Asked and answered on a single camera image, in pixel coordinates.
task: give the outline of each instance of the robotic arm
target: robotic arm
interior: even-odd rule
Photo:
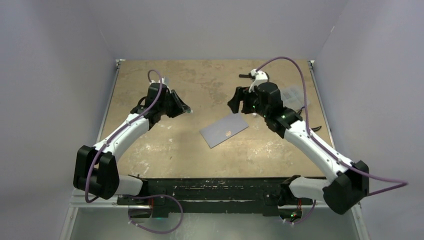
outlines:
[[[160,83],[152,82],[150,84],[147,96],[140,99],[126,120],[109,136],[94,146],[84,145],[78,150],[73,177],[75,188],[86,189],[90,167],[96,154],[101,151],[97,159],[98,168],[94,168],[89,177],[89,193],[103,199],[109,199],[113,195],[138,195],[140,193],[143,180],[135,176],[119,175],[118,160],[134,141],[152,129],[163,115],[175,118],[191,111],[177,93],[168,88],[165,84],[167,79],[163,78],[162,82],[162,88],[160,88]],[[150,109],[140,116],[148,107]]]
[[[282,199],[279,205],[293,199],[308,198],[324,201],[336,213],[344,214],[369,193],[369,179],[349,168],[343,162],[355,169],[368,173],[368,166],[359,161],[354,163],[330,147],[316,133],[309,130],[302,117],[293,109],[283,106],[281,93],[275,83],[269,82],[269,76],[263,71],[253,69],[241,78],[251,78],[252,84],[237,87],[228,106],[235,114],[258,114],[264,118],[268,128],[281,138],[299,148],[324,173],[326,179],[310,179],[295,175],[282,184]],[[338,157],[336,161],[323,150],[328,149]]]

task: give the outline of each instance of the wooden tabletop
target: wooden tabletop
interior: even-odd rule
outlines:
[[[176,118],[163,116],[141,136],[118,162],[120,174],[145,178],[219,178],[219,177],[305,177],[323,173],[300,150],[270,131],[264,119],[243,115],[249,127],[210,149],[199,130],[231,113],[227,102],[236,87],[249,86],[247,74],[264,60],[127,60],[121,62],[102,139],[115,130],[147,95],[147,72],[157,69],[170,80],[181,99],[193,113]],[[318,95],[306,60],[297,60],[305,80],[310,126],[322,126],[317,134],[331,145]],[[300,75],[286,60],[262,69],[280,89],[298,85]]]

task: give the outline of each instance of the worn table surface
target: worn table surface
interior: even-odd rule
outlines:
[[[264,60],[127,60],[121,63],[102,138],[128,116],[138,100],[147,94],[147,72],[157,69],[170,79],[170,88],[191,107],[192,114],[162,117],[140,137],[118,162],[120,174],[145,178],[219,177],[305,177],[322,172],[296,147],[271,132],[263,118],[243,115],[249,127],[210,149],[199,130],[231,113],[227,106],[238,86],[251,81],[238,78]],[[318,95],[306,60],[297,61],[303,71],[310,101],[311,127],[322,126],[317,134],[331,144]],[[286,60],[270,63],[263,71],[279,88],[302,86],[297,69]]]

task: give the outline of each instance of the sticker on gray board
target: sticker on gray board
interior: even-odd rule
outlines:
[[[249,127],[240,113],[230,114],[200,130],[210,148],[224,142]]]

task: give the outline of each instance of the gray wall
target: gray wall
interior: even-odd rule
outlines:
[[[372,239],[424,234],[423,12],[419,0],[350,0],[314,65],[337,149],[410,182],[362,201]]]
[[[115,61],[84,0],[2,0],[0,33],[0,239],[58,239]]]
[[[88,0],[117,59],[314,59],[348,0]]]

